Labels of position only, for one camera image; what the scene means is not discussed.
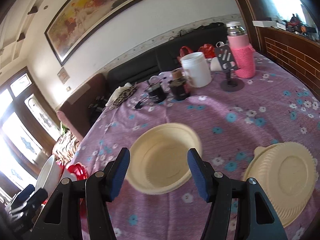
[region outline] purple tablecloth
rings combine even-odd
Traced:
[[[122,147],[130,148],[147,130],[168,122],[193,128],[201,138],[203,160],[233,179],[241,179],[258,146],[294,141],[319,159],[319,102],[299,80],[272,61],[258,53],[255,60],[256,76],[244,79],[245,87],[238,92],[222,91],[219,84],[225,75],[218,72],[212,74],[209,85],[193,90],[185,101],[169,96],[161,104],[148,103],[133,110],[147,86],[146,82],[139,84],[138,91],[118,109],[102,113],[72,163],[81,162],[91,175],[114,160]],[[228,239],[233,237],[236,208],[235,201]],[[304,211],[285,229],[288,239],[298,240],[319,208],[318,181]],[[125,180],[119,197],[108,203],[108,209],[117,239],[197,240],[210,204],[198,195],[193,179],[163,195],[144,195]],[[84,239],[89,239],[85,215],[82,223]]]

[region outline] paper bowl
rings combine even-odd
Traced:
[[[191,178],[190,148],[202,155],[201,141],[188,126],[166,123],[141,135],[130,148],[126,179],[138,191],[159,195],[173,191]]]
[[[47,199],[49,199],[59,184],[61,173],[62,167],[56,163],[54,155],[51,155],[40,171],[35,190],[37,191],[40,188],[45,189],[48,193]]]
[[[272,203],[283,227],[290,225],[306,206],[316,183],[312,155],[295,142],[258,147],[243,180],[255,178]]]

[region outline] picture frame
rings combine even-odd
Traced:
[[[142,0],[67,0],[45,31],[60,65],[109,20]]]

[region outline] white box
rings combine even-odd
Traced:
[[[287,30],[287,29],[286,29],[286,27],[285,27],[285,25],[284,25],[284,24],[282,24],[282,23],[277,23],[277,27],[278,27],[279,29],[284,30],[284,31],[286,31],[286,30]]]
[[[277,25],[277,22],[273,22],[273,21],[252,21],[252,23],[254,26],[265,27],[265,28]]]

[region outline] pink thermos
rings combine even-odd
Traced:
[[[229,22],[227,28],[229,45],[239,68],[236,75],[240,78],[252,78],[256,73],[253,59],[255,50],[249,42],[249,37],[240,22]]]

